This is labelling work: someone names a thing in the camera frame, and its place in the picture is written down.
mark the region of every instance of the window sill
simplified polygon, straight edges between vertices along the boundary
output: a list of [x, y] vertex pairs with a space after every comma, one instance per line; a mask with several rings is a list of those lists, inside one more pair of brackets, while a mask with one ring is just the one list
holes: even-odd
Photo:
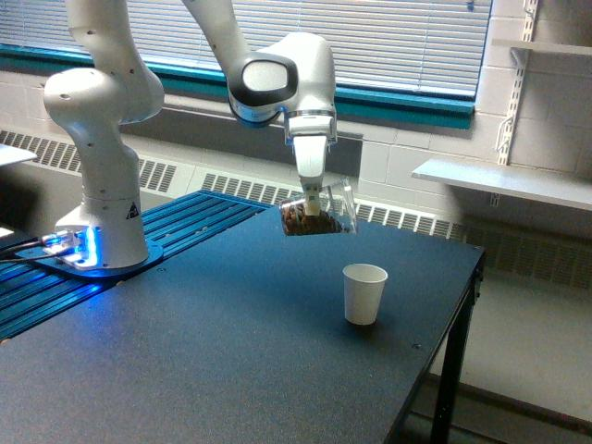
[[[0, 69], [53, 74], [67, 68], [92, 66], [89, 55], [0, 44]], [[227, 97], [224, 75], [219, 71], [147, 63], [171, 92]], [[380, 92], [338, 86], [336, 108], [344, 117], [399, 121], [468, 130], [475, 104], [472, 101]]]

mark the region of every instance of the white paper cup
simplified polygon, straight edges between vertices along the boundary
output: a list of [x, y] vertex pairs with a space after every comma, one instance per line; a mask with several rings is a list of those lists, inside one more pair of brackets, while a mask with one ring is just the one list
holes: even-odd
[[389, 273], [379, 266], [351, 264], [343, 268], [345, 318], [358, 326], [376, 321]]

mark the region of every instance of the clear plastic cup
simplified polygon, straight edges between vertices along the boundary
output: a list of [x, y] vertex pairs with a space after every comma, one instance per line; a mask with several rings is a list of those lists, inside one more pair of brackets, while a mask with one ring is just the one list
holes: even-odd
[[304, 194], [298, 194], [279, 204], [281, 223], [287, 236], [357, 232], [353, 191], [347, 178], [321, 189], [319, 216], [307, 216], [304, 202]]
[[375, 323], [388, 278], [389, 273], [376, 265], [351, 264], [343, 268], [345, 318], [349, 322], [358, 326]]

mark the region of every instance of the blue led light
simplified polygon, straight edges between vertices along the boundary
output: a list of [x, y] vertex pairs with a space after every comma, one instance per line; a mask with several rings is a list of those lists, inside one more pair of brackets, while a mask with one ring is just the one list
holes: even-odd
[[88, 258], [86, 260], [87, 266], [95, 266], [99, 262], [98, 252], [97, 252], [97, 239], [96, 234], [94, 232], [93, 227], [86, 228], [86, 253], [88, 254]]

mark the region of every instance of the coffee beans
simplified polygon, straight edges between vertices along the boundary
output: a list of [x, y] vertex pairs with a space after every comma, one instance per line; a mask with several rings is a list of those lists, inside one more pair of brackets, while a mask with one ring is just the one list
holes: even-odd
[[282, 227], [287, 236], [341, 233], [343, 231], [340, 222], [325, 211], [321, 211], [319, 216], [307, 216], [304, 213], [303, 203], [286, 206], [280, 209], [280, 212]]

